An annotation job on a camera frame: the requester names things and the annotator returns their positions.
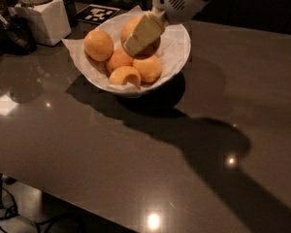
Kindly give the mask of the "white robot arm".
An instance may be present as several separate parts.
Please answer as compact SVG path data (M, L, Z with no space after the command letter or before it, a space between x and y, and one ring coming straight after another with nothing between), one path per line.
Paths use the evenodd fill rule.
M152 8L143 14L123 44L135 56L155 42L168 25L187 22L200 13L210 0L152 0Z

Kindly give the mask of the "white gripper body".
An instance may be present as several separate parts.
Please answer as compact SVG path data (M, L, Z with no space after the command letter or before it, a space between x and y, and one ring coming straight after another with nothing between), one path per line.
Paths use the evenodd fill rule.
M152 11L169 24L183 23L201 12L208 0L152 0Z

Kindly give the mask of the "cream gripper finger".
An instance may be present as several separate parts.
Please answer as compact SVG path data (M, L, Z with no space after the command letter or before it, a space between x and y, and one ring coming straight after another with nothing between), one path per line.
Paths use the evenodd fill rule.
M154 12L145 12L124 43L124 50L131 56L139 55L147 46L161 37L165 31L164 23Z

